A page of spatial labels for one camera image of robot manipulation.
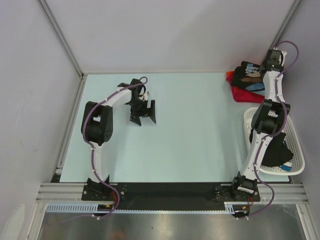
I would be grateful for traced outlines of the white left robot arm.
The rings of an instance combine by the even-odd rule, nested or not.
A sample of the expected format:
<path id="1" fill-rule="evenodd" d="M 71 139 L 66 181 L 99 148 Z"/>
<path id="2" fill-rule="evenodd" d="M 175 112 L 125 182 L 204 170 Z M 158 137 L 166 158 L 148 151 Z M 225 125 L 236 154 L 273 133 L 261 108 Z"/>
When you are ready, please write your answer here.
<path id="1" fill-rule="evenodd" d="M 110 174 L 102 174 L 101 151 L 111 139 L 114 130 L 114 111 L 122 106 L 130 107 L 129 121 L 141 126 L 141 118 L 156 123 L 156 101 L 149 99 L 146 84 L 148 78 L 133 78 L 130 83 L 120 83 L 116 91 L 99 102 L 85 105 L 81 134 L 89 145 L 91 173 L 83 187 L 83 201 L 106 201 L 110 196 L 120 200 L 119 191 L 110 185 Z"/>

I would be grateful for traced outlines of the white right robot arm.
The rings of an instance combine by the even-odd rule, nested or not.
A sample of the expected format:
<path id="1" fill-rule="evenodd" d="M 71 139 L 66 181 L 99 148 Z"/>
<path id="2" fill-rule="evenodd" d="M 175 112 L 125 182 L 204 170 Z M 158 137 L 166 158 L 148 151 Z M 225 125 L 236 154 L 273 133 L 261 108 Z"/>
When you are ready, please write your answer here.
<path id="1" fill-rule="evenodd" d="M 237 201 L 246 200 L 258 192 L 257 184 L 261 181 L 259 170 L 267 148 L 286 125 L 291 109 L 285 103 L 282 92 L 286 55 L 277 48 L 269 49 L 260 66 L 265 97 L 251 121 L 253 132 L 248 155 L 230 188 L 231 196 Z"/>

